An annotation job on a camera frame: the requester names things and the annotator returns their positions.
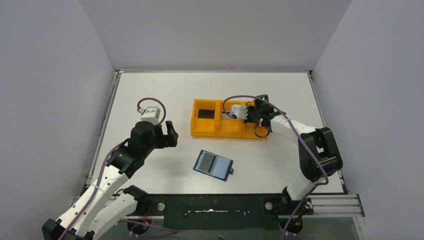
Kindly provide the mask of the blue leather card holder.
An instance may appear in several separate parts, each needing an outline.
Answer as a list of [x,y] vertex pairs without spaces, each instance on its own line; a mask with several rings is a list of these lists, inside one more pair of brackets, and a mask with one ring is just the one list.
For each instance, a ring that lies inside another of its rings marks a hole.
[[[200,161],[204,153],[216,156],[210,172],[199,170]],[[232,159],[202,149],[196,159],[193,170],[226,182],[228,177],[234,173],[233,163],[234,161]]]

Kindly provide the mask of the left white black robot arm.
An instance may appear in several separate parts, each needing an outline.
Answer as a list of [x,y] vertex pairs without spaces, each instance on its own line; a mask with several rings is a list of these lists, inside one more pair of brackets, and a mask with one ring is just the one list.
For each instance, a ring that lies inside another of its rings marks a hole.
[[42,226],[46,240],[95,240],[121,218],[148,207],[147,192],[131,185],[123,190],[111,206],[108,200],[140,169],[155,149],[174,148],[178,133],[170,120],[161,124],[139,121],[130,137],[116,145],[106,155],[93,184],[57,219],[48,219]]

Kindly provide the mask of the black VIP credit card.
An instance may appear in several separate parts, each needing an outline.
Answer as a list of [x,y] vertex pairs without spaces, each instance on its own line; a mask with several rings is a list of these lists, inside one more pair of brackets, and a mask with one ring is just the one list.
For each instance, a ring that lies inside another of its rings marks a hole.
[[199,119],[214,119],[215,118],[215,110],[199,109],[197,117]]

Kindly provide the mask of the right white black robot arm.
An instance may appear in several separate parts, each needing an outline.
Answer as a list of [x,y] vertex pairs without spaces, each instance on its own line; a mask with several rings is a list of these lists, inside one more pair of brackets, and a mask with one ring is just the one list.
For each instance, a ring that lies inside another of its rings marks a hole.
[[278,134],[298,146],[300,173],[285,189],[282,209],[295,213],[301,199],[318,186],[329,183],[329,177],[343,167],[343,160],[332,130],[312,127],[292,120],[285,112],[269,102],[267,95],[256,96],[252,105],[242,108],[246,123],[254,123],[269,133]]

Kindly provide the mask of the orange three-compartment tray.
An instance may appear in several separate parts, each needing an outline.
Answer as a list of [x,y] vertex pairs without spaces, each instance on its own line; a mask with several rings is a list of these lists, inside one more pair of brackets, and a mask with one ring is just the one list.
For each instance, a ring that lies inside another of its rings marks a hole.
[[[199,99],[193,100],[190,120],[190,133],[193,137],[202,138],[232,138],[243,140],[264,140],[269,132],[256,123],[245,123],[243,119],[233,119],[225,114],[232,105],[253,106],[253,102],[229,100]],[[199,109],[215,110],[214,119],[198,118]]]

